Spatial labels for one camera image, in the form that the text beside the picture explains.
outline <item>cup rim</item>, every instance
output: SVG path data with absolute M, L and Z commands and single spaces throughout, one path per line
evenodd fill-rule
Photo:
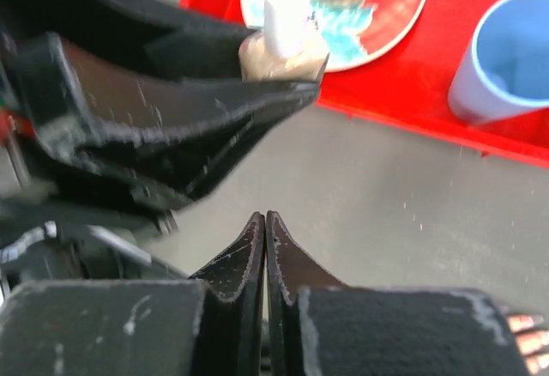
M 525 107 L 540 108 L 549 106 L 549 98 L 546 99 L 529 99 L 525 97 L 518 97 L 514 94 L 503 91 L 496 86 L 488 75 L 484 72 L 480 66 L 479 54 L 477 52 L 477 43 L 479 39 L 480 30 L 485 25 L 486 20 L 500 7 L 512 0 L 497 0 L 482 16 L 477 27 L 474 29 L 473 38 L 471 41 L 471 56 L 473 59 L 473 67 L 480 77 L 480 80 L 485 84 L 488 90 L 496 95 L 499 99 L 507 100 L 507 102 Z

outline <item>concrete floor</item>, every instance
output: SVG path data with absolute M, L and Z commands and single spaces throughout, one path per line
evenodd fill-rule
M 481 288 L 549 314 L 547 170 L 312 107 L 148 249 L 192 272 L 268 209 L 350 284 Z

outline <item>plate rim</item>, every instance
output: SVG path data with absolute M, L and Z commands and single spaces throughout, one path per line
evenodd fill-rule
M 410 22 L 402 29 L 400 33 L 398 33 L 387 45 L 384 45 L 382 48 L 377 50 L 373 53 L 368 53 L 364 59 L 361 61 L 356 61 L 352 63 L 338 63 L 335 65 L 330 66 L 330 62 L 328 61 L 328 66 L 326 67 L 327 73 L 336 73 L 339 71 L 345 71 L 345 70 L 352 70 L 356 69 L 357 67 L 360 67 L 362 65 L 371 63 L 372 61 L 380 58 L 381 56 L 384 56 L 388 52 L 390 52 L 393 48 L 395 48 L 410 32 L 410 30 L 413 28 L 417 20 L 419 19 L 419 15 L 423 11 L 423 8 L 425 7 L 425 3 L 427 0 L 420 0 L 418 8 L 416 9 L 415 13 L 413 14 L 413 17 L 410 19 Z M 244 7 L 243 5 L 244 0 L 240 0 L 240 12 L 242 13 L 242 18 L 244 19 L 244 24 L 248 28 L 258 28 L 255 22 L 249 22 L 250 20 L 254 19 L 255 17 L 250 13 L 248 10 L 248 7 Z

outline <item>white object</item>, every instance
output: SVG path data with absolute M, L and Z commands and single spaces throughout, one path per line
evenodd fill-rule
M 311 0 L 265 0 L 265 45 L 277 57 L 289 59 L 305 48 Z
M 549 107 L 549 0 L 499 0 L 474 31 L 450 109 L 483 124 Z

